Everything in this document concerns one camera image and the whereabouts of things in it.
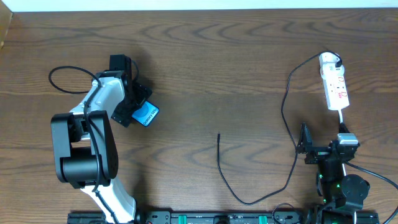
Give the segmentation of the blue Galaxy smartphone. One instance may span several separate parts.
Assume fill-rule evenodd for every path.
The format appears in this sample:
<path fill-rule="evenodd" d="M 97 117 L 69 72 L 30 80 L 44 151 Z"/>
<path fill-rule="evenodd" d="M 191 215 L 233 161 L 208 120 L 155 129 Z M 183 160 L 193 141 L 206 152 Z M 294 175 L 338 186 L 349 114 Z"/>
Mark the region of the blue Galaxy smartphone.
<path fill-rule="evenodd" d="M 148 127 L 158 114 L 159 108 L 146 101 L 140 109 L 133 112 L 132 118 L 141 125 Z"/>

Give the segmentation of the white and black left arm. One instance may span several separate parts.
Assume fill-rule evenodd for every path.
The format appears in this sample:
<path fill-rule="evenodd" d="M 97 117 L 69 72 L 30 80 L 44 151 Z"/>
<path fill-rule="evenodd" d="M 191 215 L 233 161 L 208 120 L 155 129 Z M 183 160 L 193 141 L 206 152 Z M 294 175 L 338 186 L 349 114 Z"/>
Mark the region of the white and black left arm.
<path fill-rule="evenodd" d="M 143 211 L 118 178 L 119 157 L 110 121 L 147 127 L 159 114 L 149 102 L 152 90 L 138 83 L 137 63 L 111 55 L 109 68 L 92 74 L 91 89 L 67 113 L 50 122 L 59 181 L 89 195 L 100 212 L 71 212 L 68 223 L 145 223 Z"/>

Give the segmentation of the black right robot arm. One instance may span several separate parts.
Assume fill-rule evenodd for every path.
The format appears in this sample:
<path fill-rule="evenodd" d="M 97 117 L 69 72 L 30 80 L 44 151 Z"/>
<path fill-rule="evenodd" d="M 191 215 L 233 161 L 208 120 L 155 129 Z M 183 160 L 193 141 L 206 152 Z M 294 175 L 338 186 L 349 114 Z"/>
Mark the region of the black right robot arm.
<path fill-rule="evenodd" d="M 297 151 L 305 154 L 305 163 L 318 166 L 317 185 L 325 204 L 333 209 L 355 212 L 363 208 L 370 184 L 362 177 L 347 174 L 343 165 L 354 159 L 360 146 L 355 134 L 339 124 L 336 139 L 327 146 L 314 146 L 309 128 L 301 124 Z"/>

